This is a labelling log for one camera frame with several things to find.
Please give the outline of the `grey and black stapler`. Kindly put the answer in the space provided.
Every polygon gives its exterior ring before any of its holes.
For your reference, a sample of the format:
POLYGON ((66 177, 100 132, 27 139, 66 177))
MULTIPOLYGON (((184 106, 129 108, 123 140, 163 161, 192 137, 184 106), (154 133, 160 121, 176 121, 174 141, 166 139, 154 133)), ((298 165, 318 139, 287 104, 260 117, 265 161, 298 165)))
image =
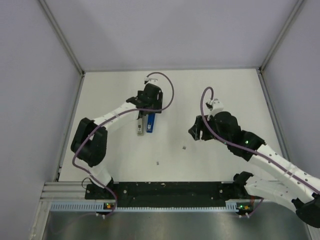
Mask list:
POLYGON ((146 116, 143 116, 137 120, 137 135, 142 137, 145 134, 146 129, 146 116))

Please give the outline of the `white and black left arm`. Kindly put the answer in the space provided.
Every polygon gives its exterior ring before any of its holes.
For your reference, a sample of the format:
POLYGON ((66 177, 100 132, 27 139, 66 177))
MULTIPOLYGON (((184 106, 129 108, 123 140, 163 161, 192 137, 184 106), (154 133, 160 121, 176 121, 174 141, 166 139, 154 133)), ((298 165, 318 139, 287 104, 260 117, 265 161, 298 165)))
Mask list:
POLYGON ((109 198, 114 191, 110 183, 113 178, 105 166, 109 135, 152 112, 161 113, 162 106, 163 92, 156 80, 151 79, 137 96, 128 98, 115 110, 95 119, 85 117, 79 122, 70 147, 74 153, 72 164, 88 174, 102 198, 109 198))

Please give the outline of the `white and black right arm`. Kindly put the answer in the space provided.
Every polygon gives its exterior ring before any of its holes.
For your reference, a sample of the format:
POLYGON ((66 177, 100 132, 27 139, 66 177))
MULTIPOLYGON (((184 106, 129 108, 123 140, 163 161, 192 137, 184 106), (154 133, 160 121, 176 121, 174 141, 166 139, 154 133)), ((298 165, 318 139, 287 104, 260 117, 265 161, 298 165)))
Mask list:
POLYGON ((320 180, 276 153, 256 134, 241 129, 237 118, 227 111, 214 116, 198 115, 188 133, 195 141, 217 140, 235 156, 273 176, 276 181, 258 179, 245 173, 245 180, 233 185, 239 198, 247 195, 273 201, 293 211, 304 223, 320 227, 320 180))

